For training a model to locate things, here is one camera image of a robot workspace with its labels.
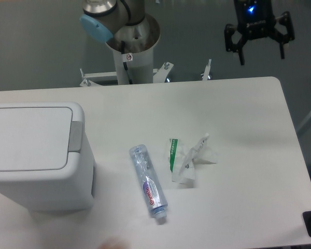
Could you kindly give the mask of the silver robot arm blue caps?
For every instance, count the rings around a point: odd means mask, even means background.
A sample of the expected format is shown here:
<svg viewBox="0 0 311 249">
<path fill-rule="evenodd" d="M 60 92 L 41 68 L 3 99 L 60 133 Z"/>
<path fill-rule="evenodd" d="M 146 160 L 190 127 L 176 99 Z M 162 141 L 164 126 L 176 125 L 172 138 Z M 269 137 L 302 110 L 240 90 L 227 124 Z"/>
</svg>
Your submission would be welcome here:
<svg viewBox="0 0 311 249">
<path fill-rule="evenodd" d="M 234 1 L 234 7 L 238 24 L 224 28 L 226 51 L 237 53 L 244 65 L 246 42 L 269 37 L 279 43 L 283 59 L 284 45 L 295 39 L 290 12 L 274 16 L 271 1 Z M 113 39 L 123 27 L 141 24 L 146 18 L 144 1 L 82 1 L 82 10 L 82 27 L 101 43 Z"/>
</svg>

